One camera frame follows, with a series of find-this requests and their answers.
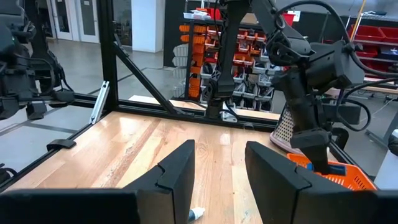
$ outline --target diagonal support beam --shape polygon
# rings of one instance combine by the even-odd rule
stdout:
[[[127,66],[127,68],[137,77],[137,79],[144,85],[144,87],[152,94],[152,96],[163,106],[164,110],[171,114],[177,114],[176,108],[169,100],[166,100],[164,96],[156,89],[154,84],[143,74],[142,71],[131,61],[127,52],[124,51],[122,47],[118,45],[118,37],[116,36],[116,41],[114,42],[114,49],[116,56]]]

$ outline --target wooden tabletop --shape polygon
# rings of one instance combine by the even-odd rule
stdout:
[[[134,96],[130,97],[129,100],[136,101],[136,102],[142,102],[142,103],[159,104],[159,102],[155,98],[148,97],[148,96],[134,95]],[[187,102],[178,101],[178,100],[170,100],[170,102],[178,108],[205,110],[204,108],[202,108],[194,103],[187,103]],[[279,120],[279,117],[280,117],[280,114],[268,113],[268,112],[262,112],[262,111],[242,110],[242,109],[237,109],[236,114],[241,115],[241,116],[250,116],[250,117],[254,117],[254,118],[264,118],[264,119],[273,119],[273,120]]]
[[[261,223],[244,149],[257,141],[278,150],[269,133],[112,112],[8,188],[124,187],[187,139],[196,146],[191,207],[205,207],[197,223]]]

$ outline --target grater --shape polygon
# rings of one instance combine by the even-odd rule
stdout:
[[[290,115],[290,111],[285,105],[282,114],[279,118],[279,122],[275,128],[275,130],[270,135],[270,140],[274,144],[276,144],[281,149],[294,153],[294,154],[303,154],[299,149],[292,149],[290,145],[290,139],[293,135],[293,119]]]

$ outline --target door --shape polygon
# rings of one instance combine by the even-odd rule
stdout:
[[[99,43],[96,0],[77,0],[80,39]]]
[[[70,9],[66,1],[69,0],[51,0],[55,31],[59,39],[73,40],[72,28],[70,25]]]

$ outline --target concrete floor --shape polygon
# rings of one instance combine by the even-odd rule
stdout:
[[[68,83],[77,93],[96,95],[103,81],[101,51],[98,44],[59,40],[50,43],[51,51],[63,65]],[[166,97],[172,97],[173,86],[178,82],[169,68],[163,68],[163,53],[150,54],[133,52],[131,58],[145,75]],[[137,78],[118,60],[119,98],[128,99],[132,95],[150,96]],[[382,99],[360,100],[369,106],[372,113],[384,106]],[[274,112],[280,113],[284,105],[282,93],[276,93]],[[398,109],[391,102],[373,116],[370,130],[383,135]],[[44,119],[27,121],[25,111],[0,121],[0,163],[20,171],[46,153],[45,146],[54,139],[65,139],[88,124],[91,110],[69,106],[51,109]],[[368,174],[376,175],[386,154],[364,134],[350,131],[350,139],[345,149]]]

